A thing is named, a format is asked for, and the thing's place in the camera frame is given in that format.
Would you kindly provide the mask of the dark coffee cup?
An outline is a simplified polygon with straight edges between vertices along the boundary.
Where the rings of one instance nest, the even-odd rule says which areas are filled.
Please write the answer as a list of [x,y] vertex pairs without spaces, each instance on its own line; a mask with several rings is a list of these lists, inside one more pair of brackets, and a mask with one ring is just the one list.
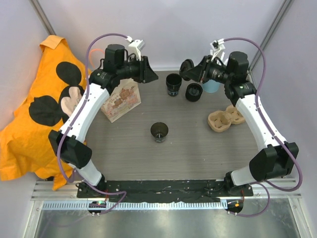
[[155,142],[162,143],[168,135],[168,126],[163,122],[156,122],[151,126],[150,132]]

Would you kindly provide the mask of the light blue straw holder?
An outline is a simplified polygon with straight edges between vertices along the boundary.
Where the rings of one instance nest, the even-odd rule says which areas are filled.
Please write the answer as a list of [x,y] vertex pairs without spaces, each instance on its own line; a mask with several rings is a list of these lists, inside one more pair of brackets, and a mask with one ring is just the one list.
[[219,86],[220,86],[220,83],[214,80],[209,80],[208,82],[202,85],[202,88],[207,93],[215,93],[218,91]]

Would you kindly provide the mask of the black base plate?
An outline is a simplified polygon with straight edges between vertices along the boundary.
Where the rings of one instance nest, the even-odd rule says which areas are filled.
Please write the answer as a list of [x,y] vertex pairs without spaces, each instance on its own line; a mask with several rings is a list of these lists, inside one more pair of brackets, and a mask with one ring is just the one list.
[[105,192],[126,191],[123,203],[203,203],[253,196],[250,185],[228,188],[222,180],[109,180]]

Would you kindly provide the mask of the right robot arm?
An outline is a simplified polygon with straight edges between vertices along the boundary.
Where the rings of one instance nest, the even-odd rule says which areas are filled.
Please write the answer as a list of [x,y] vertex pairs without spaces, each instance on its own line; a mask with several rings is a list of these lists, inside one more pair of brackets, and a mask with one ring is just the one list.
[[243,185],[289,175],[299,152],[297,144],[287,142],[260,105],[255,86],[247,80],[248,67],[248,56],[235,51],[229,55],[227,64],[214,55],[208,55],[198,65],[190,59],[184,60],[179,70],[187,81],[222,83],[226,97],[244,117],[256,140],[258,153],[249,164],[225,175],[223,188],[230,196],[239,193]]

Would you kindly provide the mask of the lidded black coffee cup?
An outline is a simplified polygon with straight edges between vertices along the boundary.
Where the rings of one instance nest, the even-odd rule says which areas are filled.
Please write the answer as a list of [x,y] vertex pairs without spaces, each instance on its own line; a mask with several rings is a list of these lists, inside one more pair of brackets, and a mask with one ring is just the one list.
[[197,102],[203,92],[203,88],[198,83],[191,83],[187,86],[185,92],[185,98],[190,102]]

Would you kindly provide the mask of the bottom pulp cup carrier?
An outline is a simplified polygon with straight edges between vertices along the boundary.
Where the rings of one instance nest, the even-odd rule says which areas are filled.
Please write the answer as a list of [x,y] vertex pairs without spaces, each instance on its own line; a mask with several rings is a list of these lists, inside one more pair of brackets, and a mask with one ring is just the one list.
[[233,105],[228,106],[225,111],[215,111],[208,116],[208,125],[218,133],[228,130],[232,124],[238,125],[245,121],[245,118]]

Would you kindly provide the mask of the black cup lid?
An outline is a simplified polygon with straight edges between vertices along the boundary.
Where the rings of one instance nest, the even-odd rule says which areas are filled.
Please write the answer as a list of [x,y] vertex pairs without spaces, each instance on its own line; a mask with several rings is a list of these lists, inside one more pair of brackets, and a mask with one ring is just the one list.
[[179,75],[181,78],[185,81],[190,81],[191,79],[187,77],[184,72],[192,69],[194,67],[194,63],[191,59],[186,59],[183,61],[183,63],[180,66]]

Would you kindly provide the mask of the orange mickey mouse bag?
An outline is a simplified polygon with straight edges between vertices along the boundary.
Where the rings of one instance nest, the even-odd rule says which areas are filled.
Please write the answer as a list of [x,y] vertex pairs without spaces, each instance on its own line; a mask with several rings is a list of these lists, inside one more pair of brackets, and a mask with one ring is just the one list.
[[28,96],[0,132],[0,179],[18,179],[31,172],[41,179],[52,177],[57,190],[66,180],[48,135],[61,128],[81,100],[85,66],[62,37],[48,36],[40,48],[43,54]]

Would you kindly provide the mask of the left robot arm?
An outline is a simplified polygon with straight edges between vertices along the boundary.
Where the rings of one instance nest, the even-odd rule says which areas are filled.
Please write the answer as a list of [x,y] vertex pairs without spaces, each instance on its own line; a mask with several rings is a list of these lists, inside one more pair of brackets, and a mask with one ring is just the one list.
[[59,163],[65,162],[84,179],[88,192],[102,197],[106,180],[92,162],[92,149],[84,144],[88,129],[102,104],[110,97],[123,79],[149,83],[158,79],[147,56],[141,55],[144,41],[133,40],[127,48],[108,45],[99,68],[89,76],[86,90],[72,115],[59,131],[49,133],[49,141]]

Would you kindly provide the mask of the white paper takeout bag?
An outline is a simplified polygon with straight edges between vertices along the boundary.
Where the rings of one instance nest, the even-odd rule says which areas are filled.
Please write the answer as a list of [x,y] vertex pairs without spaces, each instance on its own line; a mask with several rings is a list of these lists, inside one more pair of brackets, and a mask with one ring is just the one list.
[[126,72],[137,62],[124,46],[111,44],[105,49],[100,66],[92,73],[90,81],[109,92],[101,111],[111,123],[141,104],[138,84],[133,75]]

